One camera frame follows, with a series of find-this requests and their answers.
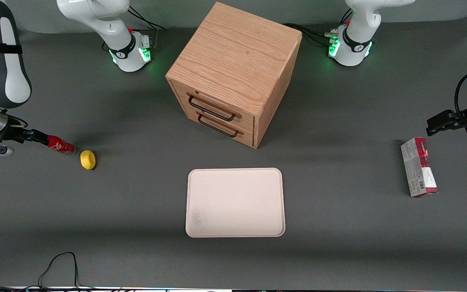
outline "gray tabletop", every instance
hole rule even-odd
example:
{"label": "gray tabletop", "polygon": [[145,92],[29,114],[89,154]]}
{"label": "gray tabletop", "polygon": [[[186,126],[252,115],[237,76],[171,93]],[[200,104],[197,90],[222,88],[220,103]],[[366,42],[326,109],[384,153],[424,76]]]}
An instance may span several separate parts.
{"label": "gray tabletop", "polygon": [[[32,285],[73,251],[92,286],[467,290],[467,136],[428,139],[439,194],[426,198],[409,197],[399,148],[452,108],[467,19],[383,24],[355,68],[304,40],[258,150],[185,118],[164,75],[192,33],[160,32],[153,63],[130,74],[96,33],[21,37],[33,95],[11,113],[93,150],[98,166],[8,142],[0,285]],[[188,237],[189,172],[236,167],[282,171],[284,235]],[[46,285],[71,285],[71,259],[50,273]]]}

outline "wooden box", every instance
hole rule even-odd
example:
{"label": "wooden box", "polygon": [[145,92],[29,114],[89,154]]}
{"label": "wooden box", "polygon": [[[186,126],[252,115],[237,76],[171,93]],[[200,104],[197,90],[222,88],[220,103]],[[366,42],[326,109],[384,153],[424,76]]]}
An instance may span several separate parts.
{"label": "wooden box", "polygon": [[257,148],[301,40],[300,31],[216,2],[165,77],[189,119]]}

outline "yellow lemon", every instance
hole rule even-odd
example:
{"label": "yellow lemon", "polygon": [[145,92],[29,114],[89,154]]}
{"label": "yellow lemon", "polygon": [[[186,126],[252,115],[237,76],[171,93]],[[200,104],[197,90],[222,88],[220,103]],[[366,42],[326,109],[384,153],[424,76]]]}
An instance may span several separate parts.
{"label": "yellow lemon", "polygon": [[80,164],[86,170],[92,170],[96,165],[95,154],[91,150],[84,150],[80,153]]}

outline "red and white box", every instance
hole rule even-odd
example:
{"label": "red and white box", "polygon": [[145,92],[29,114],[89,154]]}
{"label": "red and white box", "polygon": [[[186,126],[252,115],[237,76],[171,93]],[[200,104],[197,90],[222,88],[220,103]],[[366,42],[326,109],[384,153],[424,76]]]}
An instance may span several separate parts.
{"label": "red and white box", "polygon": [[432,169],[428,163],[426,138],[413,138],[401,145],[408,188],[412,198],[420,198],[439,192]]}

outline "drawer handle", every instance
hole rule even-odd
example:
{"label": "drawer handle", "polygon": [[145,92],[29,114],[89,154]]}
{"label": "drawer handle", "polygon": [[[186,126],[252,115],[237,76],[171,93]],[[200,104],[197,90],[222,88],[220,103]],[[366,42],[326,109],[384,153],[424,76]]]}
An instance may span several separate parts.
{"label": "drawer handle", "polygon": [[189,98],[189,104],[191,104],[196,109],[200,109],[200,110],[204,111],[205,113],[209,113],[209,114],[215,116],[216,118],[220,118],[221,120],[225,120],[226,122],[231,122],[235,118],[235,113],[232,114],[232,116],[230,118],[227,118],[227,117],[222,116],[220,114],[216,114],[213,111],[210,111],[209,109],[205,109],[204,107],[196,105],[195,103],[192,102],[193,99],[194,99],[194,96],[191,95],[191,97]]}
{"label": "drawer handle", "polygon": [[203,126],[205,126],[205,127],[211,128],[212,130],[215,130],[215,131],[218,131],[219,133],[221,133],[221,134],[223,134],[223,135],[225,135],[227,137],[230,137],[230,138],[235,138],[235,137],[237,137],[237,134],[239,134],[239,131],[235,131],[235,133],[233,133],[233,134],[228,134],[228,133],[226,133],[225,131],[223,131],[221,129],[218,129],[218,128],[210,125],[210,124],[206,124],[206,122],[203,122],[201,120],[202,117],[203,117],[203,115],[200,114],[199,117],[198,117],[198,122],[200,124],[202,124]]}

